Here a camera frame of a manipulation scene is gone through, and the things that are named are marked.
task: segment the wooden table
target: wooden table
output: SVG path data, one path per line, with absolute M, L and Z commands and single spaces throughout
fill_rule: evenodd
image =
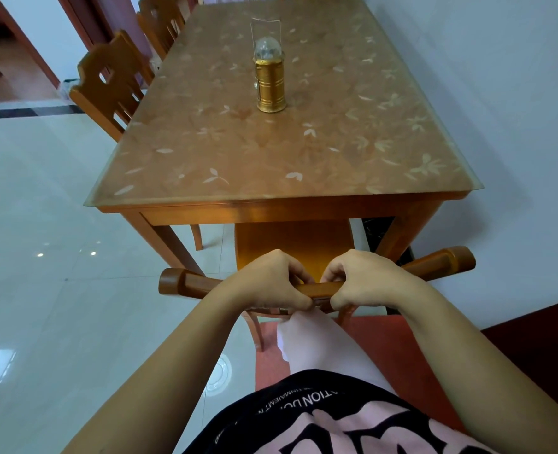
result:
M 282 21 L 280 113 L 256 108 L 251 17 Z M 272 0 L 194 10 L 86 205 L 201 273 L 171 224 L 394 216 L 396 260 L 481 187 L 363 0 Z

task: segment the person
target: person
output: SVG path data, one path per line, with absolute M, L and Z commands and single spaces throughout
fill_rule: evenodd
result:
M 331 298 L 336 310 L 382 305 L 402 313 L 473 438 L 395 395 L 356 343 L 294 288 L 296 278 L 313 282 L 275 250 L 224 280 L 63 453 L 171 453 L 231 328 L 253 306 L 298 310 L 278 326 L 291 375 L 225 408 L 186 453 L 558 453 L 558 405 L 431 285 L 355 250 L 335 258 L 321 280 L 345 280 Z

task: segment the gold lantern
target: gold lantern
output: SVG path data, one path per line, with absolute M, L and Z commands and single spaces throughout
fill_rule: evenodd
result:
M 276 113 L 287 106 L 283 84 L 283 47 L 281 45 L 281 21 L 252 19 L 253 62 L 256 67 L 255 88 L 258 90 L 258 109 L 265 113 Z M 266 36 L 254 35 L 254 22 L 279 27 L 279 40 L 273 31 Z

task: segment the left hand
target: left hand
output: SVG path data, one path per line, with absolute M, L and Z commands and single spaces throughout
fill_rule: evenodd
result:
M 254 259 L 231 275 L 212 292 L 222 291 L 242 310 L 253 307 L 291 307 L 306 311 L 313 301 L 296 290 L 299 281 L 314 283 L 302 263 L 281 250 L 273 250 Z

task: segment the hand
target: hand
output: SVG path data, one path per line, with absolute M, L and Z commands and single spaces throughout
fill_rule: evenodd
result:
M 225 290 L 243 310 L 291 307 L 306 311 L 313 306 L 313 301 L 294 288 L 300 281 L 314 283 L 302 263 L 281 250 L 273 250 L 254 259 L 213 291 Z
M 419 300 L 442 295 L 430 284 L 372 252 L 349 250 L 334 258 L 321 282 L 345 280 L 332 297 L 335 310 L 347 305 L 388 306 L 402 311 Z

